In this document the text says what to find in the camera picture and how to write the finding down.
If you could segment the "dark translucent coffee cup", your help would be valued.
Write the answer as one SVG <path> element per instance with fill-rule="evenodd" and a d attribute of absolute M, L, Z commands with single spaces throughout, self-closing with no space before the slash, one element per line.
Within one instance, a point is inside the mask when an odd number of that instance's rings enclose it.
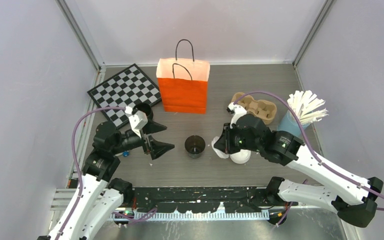
<path fill-rule="evenodd" d="M 199 158 L 205 150 L 206 142 L 199 135 L 191 135 L 186 138 L 184 148 L 190 158 Z"/>

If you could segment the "white plastic cup lid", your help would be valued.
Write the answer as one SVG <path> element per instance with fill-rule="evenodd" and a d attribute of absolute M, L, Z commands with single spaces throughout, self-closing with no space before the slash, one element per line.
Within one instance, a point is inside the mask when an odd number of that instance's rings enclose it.
<path fill-rule="evenodd" d="M 221 151 L 221 150 L 219 150 L 219 149 L 217 149 L 215 147 L 215 143 L 219 140 L 219 138 L 220 138 L 219 136 L 215 136 L 213 138 L 213 140 L 211 141 L 211 147 L 212 147 L 213 151 L 215 152 L 215 154 L 219 158 L 221 158 L 221 159 L 228 159 L 230 157 L 228 154 L 224 153 L 223 151 Z"/>

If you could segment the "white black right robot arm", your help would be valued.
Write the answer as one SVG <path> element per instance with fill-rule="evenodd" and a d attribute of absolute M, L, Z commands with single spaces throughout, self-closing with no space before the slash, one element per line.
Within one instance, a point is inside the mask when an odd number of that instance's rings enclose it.
<path fill-rule="evenodd" d="M 221 135 L 216 136 L 211 145 L 220 158 L 230 158 L 237 164 L 247 162 L 256 152 L 271 163 L 297 170 L 320 183 L 312 186 L 274 176 L 265 192 L 271 205 L 300 202 L 317 206 L 359 228 L 367 227 L 376 214 L 377 196 L 370 191 L 382 191 L 381 179 L 350 173 L 320 155 L 312 154 L 300 138 L 286 131 L 272 131 L 251 114 L 225 123 Z"/>

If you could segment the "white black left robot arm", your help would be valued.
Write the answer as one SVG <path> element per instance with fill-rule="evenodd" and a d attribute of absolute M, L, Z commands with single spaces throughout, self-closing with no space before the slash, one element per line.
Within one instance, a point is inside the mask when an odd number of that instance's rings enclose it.
<path fill-rule="evenodd" d="M 120 132 L 111 121 L 97 126 L 93 151 L 85 160 L 75 194 L 62 217 L 40 240 L 92 240 L 118 207 L 128 207 L 134 199 L 133 185 L 113 178 L 120 164 L 118 156 L 136 148 L 153 160 L 175 146 L 156 141 L 152 133 L 165 131 L 165 125 L 149 120 L 139 132 L 132 129 Z"/>

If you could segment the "white lid stack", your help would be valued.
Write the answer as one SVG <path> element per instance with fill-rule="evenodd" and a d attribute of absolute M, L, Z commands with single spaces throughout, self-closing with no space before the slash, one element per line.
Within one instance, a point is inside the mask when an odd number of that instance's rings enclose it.
<path fill-rule="evenodd" d="M 229 154 L 230 159 L 239 165 L 247 163 L 251 158 L 252 152 L 250 150 L 241 149 L 239 152 Z"/>

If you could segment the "black cup stack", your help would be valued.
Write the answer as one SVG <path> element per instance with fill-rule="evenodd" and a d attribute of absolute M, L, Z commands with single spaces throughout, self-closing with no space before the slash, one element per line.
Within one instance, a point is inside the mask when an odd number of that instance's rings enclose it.
<path fill-rule="evenodd" d="M 152 107 L 146 102 L 136 104 L 133 109 L 145 113 L 148 120 L 153 120 L 154 118 Z"/>

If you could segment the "blue red toy car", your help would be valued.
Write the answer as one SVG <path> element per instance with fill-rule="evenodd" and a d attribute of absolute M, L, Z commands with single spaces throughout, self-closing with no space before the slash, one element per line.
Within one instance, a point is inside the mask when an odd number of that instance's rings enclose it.
<path fill-rule="evenodd" d="M 128 157 L 129 155 L 130 155 L 129 151 L 124 151 L 124 152 L 122 153 L 122 156 L 123 156 L 123 157 Z"/>

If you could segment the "cardboard cup carrier tray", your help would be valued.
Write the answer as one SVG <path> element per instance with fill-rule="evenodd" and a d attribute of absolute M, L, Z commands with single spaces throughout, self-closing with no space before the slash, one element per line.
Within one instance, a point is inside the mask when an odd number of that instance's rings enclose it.
<path fill-rule="evenodd" d="M 251 95 L 245 96 L 237 104 L 244 107 L 247 113 L 262 119 L 266 125 L 271 124 L 277 114 L 277 106 L 273 102 L 264 99 L 254 99 Z"/>

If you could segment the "black white chessboard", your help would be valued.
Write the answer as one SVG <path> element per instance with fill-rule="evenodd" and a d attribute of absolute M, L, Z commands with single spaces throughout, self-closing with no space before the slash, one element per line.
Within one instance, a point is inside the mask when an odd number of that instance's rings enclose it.
<path fill-rule="evenodd" d="M 87 94 L 99 107 L 151 107 L 162 101 L 160 89 L 135 63 L 90 89 Z"/>

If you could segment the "orange paper bag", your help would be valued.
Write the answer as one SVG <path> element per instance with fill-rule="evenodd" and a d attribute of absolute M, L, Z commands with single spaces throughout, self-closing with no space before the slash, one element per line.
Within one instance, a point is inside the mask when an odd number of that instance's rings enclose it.
<path fill-rule="evenodd" d="M 179 58 L 181 42 L 191 47 L 191 58 Z M 207 109 L 210 63 L 195 58 L 194 47 L 188 39 L 177 42 L 175 55 L 160 58 L 156 67 L 156 77 L 166 112 L 205 114 Z"/>

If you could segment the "blue cup holder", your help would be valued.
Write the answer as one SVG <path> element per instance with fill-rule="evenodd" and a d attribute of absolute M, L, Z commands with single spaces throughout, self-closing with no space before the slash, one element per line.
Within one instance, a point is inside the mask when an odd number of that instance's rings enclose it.
<path fill-rule="evenodd" d="M 278 124 L 277 131 L 285 131 L 296 137 L 300 137 L 302 135 L 298 122 L 289 110 Z"/>

